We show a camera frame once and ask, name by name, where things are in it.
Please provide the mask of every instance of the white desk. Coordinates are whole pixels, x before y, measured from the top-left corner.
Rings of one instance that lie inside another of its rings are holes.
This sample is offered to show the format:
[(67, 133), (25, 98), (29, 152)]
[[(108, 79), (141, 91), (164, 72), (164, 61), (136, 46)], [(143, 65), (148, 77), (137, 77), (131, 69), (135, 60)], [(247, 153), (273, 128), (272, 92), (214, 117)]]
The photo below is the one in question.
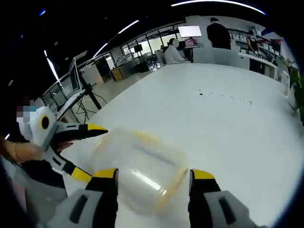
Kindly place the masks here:
[(270, 67), (270, 70), (269, 70), (269, 73), (270, 73), (270, 76), (273, 78), (273, 79), (277, 79), (277, 66), (268, 62), (267, 60), (265, 59), (262, 59), (262, 58), (258, 58), (256, 56), (252, 56), (252, 55), (249, 55), (249, 54), (245, 54), (245, 53), (241, 53), (239, 52), (238, 53), (239, 56), (241, 57), (245, 57), (245, 58), (250, 58), (250, 59), (254, 59), (258, 62), (261, 62), (263, 64), (266, 64), (268, 67)]
[[(110, 131), (141, 130), (181, 148), (189, 168), (214, 174), (257, 225), (270, 227), (291, 200), (304, 165), (301, 123), (291, 113), (281, 84), (271, 78), (230, 66), (175, 64), (126, 89), (90, 122)], [(90, 171), (88, 157), (100, 138), (76, 141), (62, 155)], [(134, 214), (120, 203), (115, 227), (188, 228), (187, 188), (183, 193), (170, 221)]]

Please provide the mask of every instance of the black ceiling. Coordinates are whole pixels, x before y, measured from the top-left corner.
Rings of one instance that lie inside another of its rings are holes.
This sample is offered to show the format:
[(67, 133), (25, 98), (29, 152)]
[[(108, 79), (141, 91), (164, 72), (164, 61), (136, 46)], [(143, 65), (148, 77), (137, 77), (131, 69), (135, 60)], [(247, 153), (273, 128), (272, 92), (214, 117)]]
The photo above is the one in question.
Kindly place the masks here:
[[(221, 15), (249, 20), (271, 28), (287, 38), (290, 44), (302, 42), (299, 36), (293, 36), (301, 19), (301, 5), (279, 4), (275, 1), (235, 0), (264, 11), (263, 15), (254, 10), (227, 3), (193, 3), (171, 7), (171, 4), (183, 0), (151, 0), (151, 1), (51, 1), (39, 2), (30, 6), (27, 2), (8, 6), (5, 10), (4, 31), (9, 45), (5, 50), (16, 58), (21, 56), (32, 63), (43, 58), (43, 50), (52, 52), (54, 43), (58, 42), (56, 58), (65, 69), (73, 57), (88, 50), (86, 57), (91, 58), (96, 51), (117, 33), (132, 23), (137, 24), (117, 35), (104, 51), (120, 46), (128, 40), (159, 26), (184, 20), (190, 15)], [(40, 68), (48, 68), (47, 64), (39, 64)]]

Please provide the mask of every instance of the office room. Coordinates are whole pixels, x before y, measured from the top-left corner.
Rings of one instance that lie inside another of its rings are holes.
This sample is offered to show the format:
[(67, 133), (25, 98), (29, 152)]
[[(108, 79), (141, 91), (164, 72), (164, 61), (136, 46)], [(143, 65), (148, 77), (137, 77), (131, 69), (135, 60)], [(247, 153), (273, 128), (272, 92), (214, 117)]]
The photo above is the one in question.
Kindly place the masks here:
[(4, 26), (10, 225), (298, 224), (303, 58), (298, 25), (286, 19), (302, 5), (25, 7), (8, 6)]

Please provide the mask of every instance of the ceiling light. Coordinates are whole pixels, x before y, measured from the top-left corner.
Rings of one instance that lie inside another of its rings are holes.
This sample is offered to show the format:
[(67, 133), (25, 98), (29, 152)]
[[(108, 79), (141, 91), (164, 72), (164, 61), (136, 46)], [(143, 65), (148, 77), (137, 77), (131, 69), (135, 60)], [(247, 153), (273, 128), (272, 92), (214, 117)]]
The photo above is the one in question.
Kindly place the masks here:
[(127, 27), (123, 28), (118, 34), (121, 34), (123, 31), (125, 31), (126, 29), (128, 29), (129, 27), (131, 27), (132, 25), (136, 24), (139, 20), (136, 20), (135, 22), (131, 23), (130, 25), (128, 25)]
[(40, 13), (39, 13), (39, 16), (41, 16), (42, 14), (44, 14), (46, 12), (46, 10), (42, 10)]
[(105, 46), (107, 46), (108, 45), (108, 43), (105, 43), (97, 52), (96, 52), (96, 54), (93, 56), (93, 58), (95, 58), (96, 56), (97, 56), (97, 54), (105, 47)]
[(247, 8), (250, 8), (252, 10), (258, 11), (259, 13), (262, 13), (264, 15), (266, 15), (263, 11), (260, 11), (259, 9), (256, 9), (252, 6), (249, 5), (245, 5), (243, 3), (239, 3), (239, 2), (235, 2), (235, 1), (228, 1), (228, 0), (192, 0), (192, 1), (184, 1), (184, 2), (180, 2), (180, 3), (176, 3), (173, 4), (171, 6), (180, 6), (180, 5), (184, 5), (184, 4), (189, 4), (189, 3), (196, 3), (196, 2), (223, 2), (223, 3), (231, 3), (231, 4), (235, 4), (235, 5), (239, 5), (239, 6), (244, 6)]

